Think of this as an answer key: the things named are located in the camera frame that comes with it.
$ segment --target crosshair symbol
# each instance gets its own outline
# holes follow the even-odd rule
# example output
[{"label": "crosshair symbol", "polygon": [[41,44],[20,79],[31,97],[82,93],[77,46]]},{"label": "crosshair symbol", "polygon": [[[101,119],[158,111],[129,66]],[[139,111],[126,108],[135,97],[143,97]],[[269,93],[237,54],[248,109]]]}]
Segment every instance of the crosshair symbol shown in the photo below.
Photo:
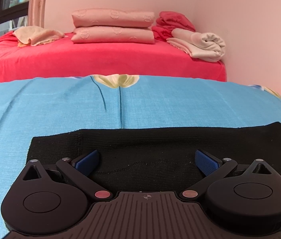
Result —
[{"label": "crosshair symbol", "polygon": [[151,195],[145,195],[143,198],[149,200],[152,196]]}]

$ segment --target black fabric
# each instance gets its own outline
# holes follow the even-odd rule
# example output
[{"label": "black fabric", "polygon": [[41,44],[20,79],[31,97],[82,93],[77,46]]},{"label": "black fabric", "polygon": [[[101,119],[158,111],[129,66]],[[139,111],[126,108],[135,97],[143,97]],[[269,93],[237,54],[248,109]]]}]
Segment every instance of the black fabric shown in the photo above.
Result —
[{"label": "black fabric", "polygon": [[97,149],[101,164],[90,178],[117,191],[177,191],[203,178],[194,152],[204,149],[239,164],[267,161],[281,175],[281,123],[247,128],[157,128],[79,130],[34,137],[27,161],[54,164]]}]

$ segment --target blue bedsheet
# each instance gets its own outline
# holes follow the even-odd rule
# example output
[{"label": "blue bedsheet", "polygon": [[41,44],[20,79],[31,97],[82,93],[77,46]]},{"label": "blue bedsheet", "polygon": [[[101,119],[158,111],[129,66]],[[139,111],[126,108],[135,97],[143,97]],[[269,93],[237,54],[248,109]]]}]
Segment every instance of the blue bedsheet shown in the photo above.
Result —
[{"label": "blue bedsheet", "polygon": [[[140,76],[129,88],[85,78],[0,83],[0,205],[33,136],[77,129],[245,127],[281,122],[281,98],[211,80]],[[0,214],[0,238],[7,233]]]}]

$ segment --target ribbed black plate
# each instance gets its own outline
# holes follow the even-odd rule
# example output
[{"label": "ribbed black plate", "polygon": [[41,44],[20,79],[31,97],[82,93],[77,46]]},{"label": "ribbed black plate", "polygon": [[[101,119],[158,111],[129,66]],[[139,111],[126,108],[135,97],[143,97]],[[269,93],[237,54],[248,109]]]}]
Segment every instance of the ribbed black plate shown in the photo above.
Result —
[{"label": "ribbed black plate", "polygon": [[[15,232],[5,239],[29,238]],[[197,203],[178,200],[173,192],[121,192],[95,203],[77,226],[44,239],[243,239],[213,224]],[[281,239],[281,232],[253,239]]]}]

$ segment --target white rolled blanket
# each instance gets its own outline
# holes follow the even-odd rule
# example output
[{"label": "white rolled blanket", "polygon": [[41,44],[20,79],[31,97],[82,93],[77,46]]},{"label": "white rolled blanket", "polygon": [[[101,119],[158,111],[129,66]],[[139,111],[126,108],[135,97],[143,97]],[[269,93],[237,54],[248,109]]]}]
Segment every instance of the white rolled blanket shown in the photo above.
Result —
[{"label": "white rolled blanket", "polygon": [[188,43],[187,41],[175,37],[168,38],[167,43],[179,48],[192,58],[199,58],[207,62],[217,62],[224,55],[224,52],[201,49],[193,44]]},{"label": "white rolled blanket", "polygon": [[173,38],[168,38],[167,42],[185,51],[192,58],[217,62],[225,54],[224,40],[214,33],[199,33],[175,28],[171,34]]}]

